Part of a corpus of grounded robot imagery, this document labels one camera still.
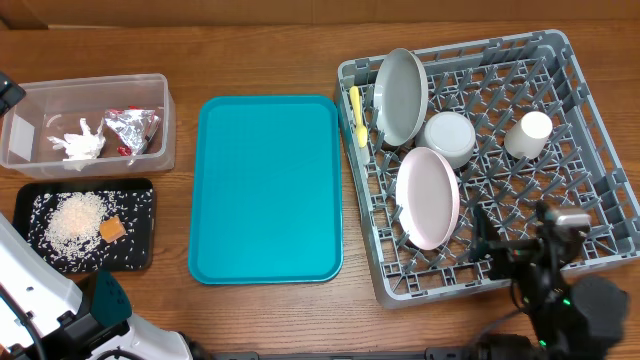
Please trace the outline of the yellow plastic spoon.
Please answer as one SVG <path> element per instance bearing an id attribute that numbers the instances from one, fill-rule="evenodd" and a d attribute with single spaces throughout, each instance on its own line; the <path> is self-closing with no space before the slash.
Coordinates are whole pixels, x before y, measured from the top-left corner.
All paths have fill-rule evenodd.
<path id="1" fill-rule="evenodd" d="M 351 86 L 349 89 L 349 97 L 355 119 L 355 134 L 360 148 L 364 148 L 368 143 L 368 131 L 363 121 L 363 107 L 359 88 Z"/>

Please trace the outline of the white plate with cutlery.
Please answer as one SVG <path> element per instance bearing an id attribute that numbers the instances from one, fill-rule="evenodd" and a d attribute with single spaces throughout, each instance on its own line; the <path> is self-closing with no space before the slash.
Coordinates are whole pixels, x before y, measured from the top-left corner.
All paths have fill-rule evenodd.
<path id="1" fill-rule="evenodd" d="M 459 216 L 460 194 L 453 169 L 439 153 L 412 149 L 396 178 L 399 221 L 419 249 L 433 250 L 451 237 Z"/>

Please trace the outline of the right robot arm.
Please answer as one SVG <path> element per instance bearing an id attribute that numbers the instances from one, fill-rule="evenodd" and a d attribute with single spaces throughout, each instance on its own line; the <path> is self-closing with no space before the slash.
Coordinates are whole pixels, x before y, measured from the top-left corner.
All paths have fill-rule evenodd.
<path id="1" fill-rule="evenodd" d="M 623 339 L 628 294 L 603 277 L 568 284 L 562 275 L 587 238 L 589 214 L 539 201 L 536 235 L 509 241 L 482 207 L 473 216 L 469 260 L 491 261 L 488 277 L 510 281 L 516 309 L 472 340 L 469 359 L 603 359 Z"/>

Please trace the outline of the white napkin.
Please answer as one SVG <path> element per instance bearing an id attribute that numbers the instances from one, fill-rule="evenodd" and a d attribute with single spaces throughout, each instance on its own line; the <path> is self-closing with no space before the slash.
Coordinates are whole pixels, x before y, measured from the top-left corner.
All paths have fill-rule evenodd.
<path id="1" fill-rule="evenodd" d="M 67 158 L 63 160 L 65 170 L 81 171 L 85 166 L 85 161 L 97 159 L 106 143 L 103 133 L 104 120 L 100 121 L 96 133 L 91 132 L 86 119 L 81 118 L 81 134 L 65 134 L 62 139 L 48 136 L 47 139 L 53 143 L 53 149 L 64 149 Z"/>

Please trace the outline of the orange food cube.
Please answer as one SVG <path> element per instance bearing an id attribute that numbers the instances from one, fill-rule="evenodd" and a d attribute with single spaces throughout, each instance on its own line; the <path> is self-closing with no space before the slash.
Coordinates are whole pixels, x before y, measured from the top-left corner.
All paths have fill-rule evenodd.
<path id="1" fill-rule="evenodd" d="M 120 218 L 113 216 L 100 224 L 99 233 L 106 243 L 113 243 L 126 235 L 126 229 Z"/>

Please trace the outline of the white paper cup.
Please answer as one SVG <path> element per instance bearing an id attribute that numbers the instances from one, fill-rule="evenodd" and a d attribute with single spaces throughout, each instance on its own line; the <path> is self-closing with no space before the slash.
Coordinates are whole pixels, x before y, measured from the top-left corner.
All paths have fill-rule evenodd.
<path id="1" fill-rule="evenodd" d="M 514 158 L 534 159 L 542 152 L 553 130 L 551 118 L 543 112 L 526 113 L 506 134 L 504 146 Z"/>

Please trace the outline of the foil wrapper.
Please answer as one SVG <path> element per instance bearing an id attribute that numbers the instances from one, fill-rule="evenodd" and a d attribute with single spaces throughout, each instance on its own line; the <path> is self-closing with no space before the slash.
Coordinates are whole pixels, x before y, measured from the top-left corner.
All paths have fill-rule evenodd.
<path id="1" fill-rule="evenodd" d="M 154 110 L 109 109 L 105 111 L 104 121 L 129 149 L 130 156 L 136 156 L 146 150 L 161 119 Z"/>

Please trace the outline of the small grey bowl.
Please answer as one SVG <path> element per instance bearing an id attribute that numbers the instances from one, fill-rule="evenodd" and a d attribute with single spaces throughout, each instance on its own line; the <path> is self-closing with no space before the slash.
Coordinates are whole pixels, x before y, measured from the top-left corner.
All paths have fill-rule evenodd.
<path id="1" fill-rule="evenodd" d="M 473 153 L 476 132 L 471 121 L 456 112 L 430 117 L 415 137 L 415 144 L 442 155 L 453 169 L 466 165 Z"/>

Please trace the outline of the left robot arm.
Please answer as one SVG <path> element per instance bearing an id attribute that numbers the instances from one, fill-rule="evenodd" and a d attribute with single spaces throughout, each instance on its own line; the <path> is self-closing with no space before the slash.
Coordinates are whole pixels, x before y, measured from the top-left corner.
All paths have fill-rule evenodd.
<path id="1" fill-rule="evenodd" d="M 204 359 L 137 315 L 115 278 L 150 266 L 175 163 L 161 74 L 1 81 L 1 164 L 30 178 L 1 221 L 1 345 L 12 359 Z"/>

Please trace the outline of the grey round plate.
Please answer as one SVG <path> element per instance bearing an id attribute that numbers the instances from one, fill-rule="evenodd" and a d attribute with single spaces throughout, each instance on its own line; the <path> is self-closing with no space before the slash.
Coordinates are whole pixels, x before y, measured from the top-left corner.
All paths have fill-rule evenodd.
<path id="1" fill-rule="evenodd" d="M 384 141 L 400 146 L 416 136 L 428 108 L 428 79 L 420 59 L 396 48 L 387 54 L 374 84 L 376 127 Z"/>

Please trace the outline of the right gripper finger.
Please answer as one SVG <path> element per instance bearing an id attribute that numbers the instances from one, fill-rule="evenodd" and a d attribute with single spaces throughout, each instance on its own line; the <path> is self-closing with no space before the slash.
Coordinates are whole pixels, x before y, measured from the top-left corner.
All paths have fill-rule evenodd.
<path id="1" fill-rule="evenodd" d="M 536 236 L 548 240 L 555 226 L 555 221 L 551 214 L 551 207 L 544 201 L 539 200 L 535 204 L 535 213 L 537 218 Z"/>
<path id="2" fill-rule="evenodd" d="M 495 252 L 494 245 L 500 241 L 500 235 L 486 211 L 480 205 L 475 205 L 472 213 L 473 233 L 469 260 L 471 262 L 478 262 L 493 256 Z"/>

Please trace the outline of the red sauce packet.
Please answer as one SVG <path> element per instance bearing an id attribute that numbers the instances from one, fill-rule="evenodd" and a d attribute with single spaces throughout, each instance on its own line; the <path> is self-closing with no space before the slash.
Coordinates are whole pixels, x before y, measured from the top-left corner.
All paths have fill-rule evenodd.
<path id="1" fill-rule="evenodd" d="M 132 155 L 132 150 L 127 146 L 119 146 L 117 148 L 117 151 L 121 156 L 131 156 Z"/>

